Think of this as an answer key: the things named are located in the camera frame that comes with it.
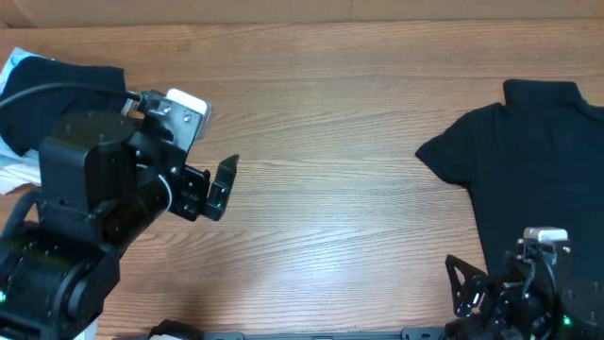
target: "folded black cloth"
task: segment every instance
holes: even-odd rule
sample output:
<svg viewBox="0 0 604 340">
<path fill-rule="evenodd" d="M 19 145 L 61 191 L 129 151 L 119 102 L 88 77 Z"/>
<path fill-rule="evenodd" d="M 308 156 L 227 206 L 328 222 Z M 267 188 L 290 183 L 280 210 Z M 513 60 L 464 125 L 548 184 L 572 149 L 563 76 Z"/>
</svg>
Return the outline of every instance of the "folded black cloth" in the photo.
<svg viewBox="0 0 604 340">
<path fill-rule="evenodd" d="M 75 66 L 30 57 L 12 70 L 0 100 L 34 86 L 56 82 L 81 82 L 117 91 L 126 90 L 123 69 Z M 0 112 L 0 136 L 17 155 L 23 156 L 29 149 L 38 149 L 63 114 L 88 111 L 119 113 L 125 103 L 123 97 L 90 90 L 65 89 L 32 94 Z"/>
<path fill-rule="evenodd" d="M 490 274 L 527 227 L 568 230 L 575 278 L 604 280 L 604 108 L 573 82 L 508 80 L 506 105 L 466 113 L 417 150 L 467 188 Z"/>
</svg>

